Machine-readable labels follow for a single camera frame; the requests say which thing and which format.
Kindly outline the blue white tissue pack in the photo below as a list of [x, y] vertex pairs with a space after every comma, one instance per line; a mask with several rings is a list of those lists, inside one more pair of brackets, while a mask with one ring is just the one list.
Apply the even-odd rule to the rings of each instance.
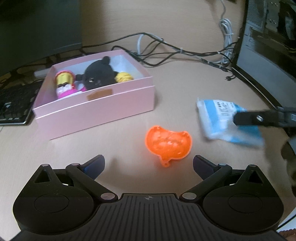
[[254, 148], [264, 146], [264, 139], [257, 126], [237, 126], [233, 122], [237, 112], [245, 111], [234, 102], [217, 99], [197, 99], [197, 110], [203, 135], [208, 140]]

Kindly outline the yellow corn toy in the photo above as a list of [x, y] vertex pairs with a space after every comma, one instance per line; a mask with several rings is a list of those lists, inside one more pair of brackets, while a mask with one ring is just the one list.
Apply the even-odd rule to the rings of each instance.
[[133, 76], [127, 72], [118, 72], [115, 76], [115, 80], [117, 83], [127, 82], [134, 80]]

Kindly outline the pink cardboard box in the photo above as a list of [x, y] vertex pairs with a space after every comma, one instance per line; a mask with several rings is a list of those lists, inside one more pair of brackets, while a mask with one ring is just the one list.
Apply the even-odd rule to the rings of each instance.
[[[55, 75], [59, 71], [82, 74], [90, 64], [105, 56], [110, 57], [113, 70], [127, 72], [133, 80], [58, 98]], [[39, 131], [45, 139], [52, 140], [151, 111], [155, 92], [152, 76], [125, 51], [101, 52], [53, 65], [35, 99], [33, 111]]]

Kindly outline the doll with gold hat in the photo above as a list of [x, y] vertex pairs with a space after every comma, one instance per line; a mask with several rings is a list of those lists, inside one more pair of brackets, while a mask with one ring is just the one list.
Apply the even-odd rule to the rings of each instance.
[[55, 75], [56, 94], [58, 99], [74, 95], [84, 90], [84, 86], [76, 81], [76, 75], [69, 70], [61, 70]]

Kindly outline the computer tower case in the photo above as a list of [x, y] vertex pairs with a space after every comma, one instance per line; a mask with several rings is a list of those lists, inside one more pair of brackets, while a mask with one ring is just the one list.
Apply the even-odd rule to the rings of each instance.
[[246, 1], [232, 70], [272, 106], [295, 107], [295, 1]]

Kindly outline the orange plastic toy shell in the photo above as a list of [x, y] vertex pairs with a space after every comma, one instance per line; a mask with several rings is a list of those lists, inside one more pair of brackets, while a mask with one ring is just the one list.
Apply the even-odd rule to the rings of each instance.
[[158, 156], [163, 167], [170, 166], [171, 160], [181, 160], [188, 156], [192, 148], [192, 137], [187, 131], [175, 132], [152, 126], [145, 134], [145, 146]]

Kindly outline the black keyboard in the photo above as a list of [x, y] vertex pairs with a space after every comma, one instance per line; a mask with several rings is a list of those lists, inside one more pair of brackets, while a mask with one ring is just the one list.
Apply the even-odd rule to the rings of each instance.
[[1, 126], [24, 126], [30, 122], [34, 101], [44, 78], [1, 90]]

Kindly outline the black computer monitor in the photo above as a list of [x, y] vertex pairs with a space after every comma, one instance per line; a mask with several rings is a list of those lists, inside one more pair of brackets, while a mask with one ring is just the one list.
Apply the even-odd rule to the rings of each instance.
[[1, 75], [82, 46], [79, 1], [1, 1]]

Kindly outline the black plush toy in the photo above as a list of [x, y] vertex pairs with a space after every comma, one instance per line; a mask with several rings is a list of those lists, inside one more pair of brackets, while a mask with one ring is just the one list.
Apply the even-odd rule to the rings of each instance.
[[83, 74], [76, 75], [76, 82], [84, 85], [86, 90], [116, 84], [115, 77], [118, 72], [110, 65], [110, 57], [104, 56], [90, 64]]

